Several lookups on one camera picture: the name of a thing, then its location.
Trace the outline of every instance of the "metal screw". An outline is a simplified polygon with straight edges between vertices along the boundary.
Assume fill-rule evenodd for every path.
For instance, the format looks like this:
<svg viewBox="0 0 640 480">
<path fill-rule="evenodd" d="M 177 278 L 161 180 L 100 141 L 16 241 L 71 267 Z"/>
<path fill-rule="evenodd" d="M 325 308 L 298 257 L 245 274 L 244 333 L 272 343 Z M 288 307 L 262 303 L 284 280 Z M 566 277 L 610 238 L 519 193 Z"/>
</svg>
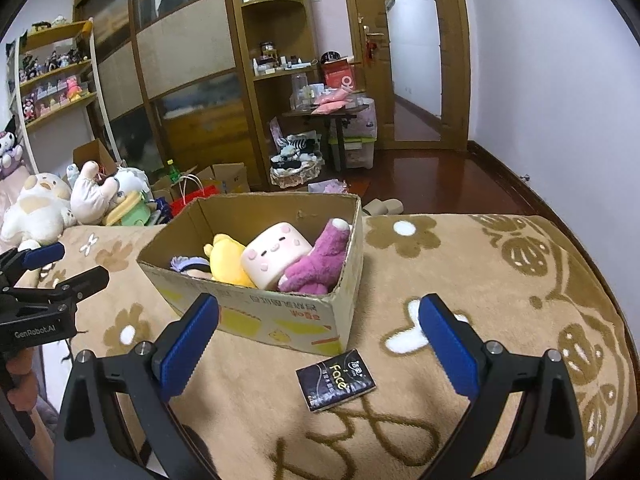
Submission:
<svg viewBox="0 0 640 480">
<path fill-rule="evenodd" d="M 497 341 L 487 341 L 485 346 L 491 355 L 500 355 L 504 350 L 504 346 Z"/>
<path fill-rule="evenodd" d="M 93 357 L 95 357 L 95 354 L 91 352 L 91 350 L 81 350 L 76 356 L 76 361 L 78 361 L 79 363 L 85 363 Z"/>
<path fill-rule="evenodd" d="M 136 354 L 138 355 L 146 355 L 153 349 L 153 343 L 149 341 L 143 341 L 142 343 L 138 343 L 136 345 Z"/>
<path fill-rule="evenodd" d="M 549 359 L 551 359 L 555 363 L 559 363 L 560 361 L 562 361 L 562 355 L 555 348 L 549 350 L 546 353 L 546 356 L 549 357 Z"/>
</svg>

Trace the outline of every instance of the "yellow plush toy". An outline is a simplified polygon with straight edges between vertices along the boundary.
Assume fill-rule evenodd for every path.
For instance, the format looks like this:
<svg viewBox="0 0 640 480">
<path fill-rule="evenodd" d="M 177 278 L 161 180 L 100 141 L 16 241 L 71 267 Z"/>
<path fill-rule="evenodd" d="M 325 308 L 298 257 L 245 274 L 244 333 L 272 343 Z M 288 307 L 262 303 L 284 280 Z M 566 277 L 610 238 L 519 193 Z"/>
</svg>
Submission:
<svg viewBox="0 0 640 480">
<path fill-rule="evenodd" d="M 233 240 L 231 236 L 223 234 L 213 238 L 213 245 L 205 245 L 204 253 L 209 259 L 212 280 L 256 288 L 240 265 L 242 251 L 244 251 L 244 245 Z"/>
</svg>

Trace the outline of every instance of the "brown fleece blanket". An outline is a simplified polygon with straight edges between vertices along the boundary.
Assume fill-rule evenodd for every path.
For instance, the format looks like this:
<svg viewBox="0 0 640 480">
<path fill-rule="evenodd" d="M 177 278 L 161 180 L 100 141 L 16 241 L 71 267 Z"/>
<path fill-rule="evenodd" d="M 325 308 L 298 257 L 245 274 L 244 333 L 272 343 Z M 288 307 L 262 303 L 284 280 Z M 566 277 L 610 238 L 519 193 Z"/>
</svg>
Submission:
<svg viewBox="0 0 640 480">
<path fill-rule="evenodd" d="M 74 354 L 129 351 L 175 319 L 135 262 L 160 228 L 65 231 L 66 255 L 40 286 L 96 264 L 111 273 L 108 288 L 79 307 L 78 329 L 86 332 L 74 338 Z M 591 476 L 629 427 L 638 397 L 622 319 L 567 238 L 542 218 L 498 215 L 367 218 L 364 231 L 350 348 L 360 351 L 377 389 L 311 414 L 295 370 L 322 358 L 217 332 L 172 407 L 204 440 L 220 476 L 418 478 L 466 408 L 417 327 L 417 300 L 429 292 L 485 340 L 523 354 L 562 352 Z M 517 401 L 508 403 L 479 471 L 498 458 Z M 140 444 L 140 431 L 133 433 Z"/>
</svg>

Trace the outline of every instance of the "green bottle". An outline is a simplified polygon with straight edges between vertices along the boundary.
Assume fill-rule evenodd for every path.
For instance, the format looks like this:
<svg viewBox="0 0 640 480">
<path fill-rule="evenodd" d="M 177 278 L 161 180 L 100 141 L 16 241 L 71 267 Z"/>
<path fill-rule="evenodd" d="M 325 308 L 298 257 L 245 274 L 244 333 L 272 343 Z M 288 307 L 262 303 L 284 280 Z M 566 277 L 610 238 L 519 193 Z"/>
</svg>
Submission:
<svg viewBox="0 0 640 480">
<path fill-rule="evenodd" d="M 180 180 L 180 171 L 174 166 L 174 160 L 168 160 L 166 164 L 169 166 L 169 178 L 171 179 L 171 183 L 175 184 Z"/>
</svg>

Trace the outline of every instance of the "beige slipper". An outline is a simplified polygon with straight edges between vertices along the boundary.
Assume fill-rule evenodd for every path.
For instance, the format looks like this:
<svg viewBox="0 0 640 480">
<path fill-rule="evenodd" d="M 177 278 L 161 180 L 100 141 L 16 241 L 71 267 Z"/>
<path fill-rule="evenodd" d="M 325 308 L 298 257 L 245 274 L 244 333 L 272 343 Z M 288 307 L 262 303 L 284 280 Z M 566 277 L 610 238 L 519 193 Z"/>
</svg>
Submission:
<svg viewBox="0 0 640 480">
<path fill-rule="evenodd" d="M 375 198 L 364 206 L 362 210 L 369 216 L 399 215 L 404 211 L 404 206 L 402 202 L 395 198 L 390 198 L 384 202 Z"/>
</svg>

